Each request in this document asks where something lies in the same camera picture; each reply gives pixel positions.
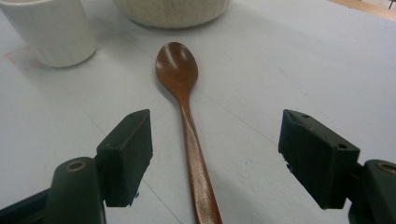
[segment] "white table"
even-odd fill
[[[132,207],[107,223],[193,223],[176,101],[156,79],[161,46],[186,45],[200,76],[191,108],[224,223],[348,223],[322,211],[277,152],[282,110],[304,112],[396,162],[396,23],[328,1],[233,0],[206,25],[137,25],[107,0],[83,0],[96,53],[40,65],[0,17],[0,208],[50,186],[64,161],[95,155],[129,113],[150,109],[154,156]]]

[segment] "spoon bowl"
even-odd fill
[[[190,92],[198,79],[197,63],[184,45],[173,42],[161,48],[155,68],[157,78],[177,98],[180,106],[196,223],[221,224],[215,193],[190,109]]]
[[[176,42],[161,48],[155,68],[157,78],[176,98],[180,94],[190,94],[198,79],[198,66],[194,57],[184,45]]]

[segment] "white paper cup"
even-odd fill
[[[88,59],[96,49],[79,0],[0,0],[12,27],[51,67],[66,67]]]

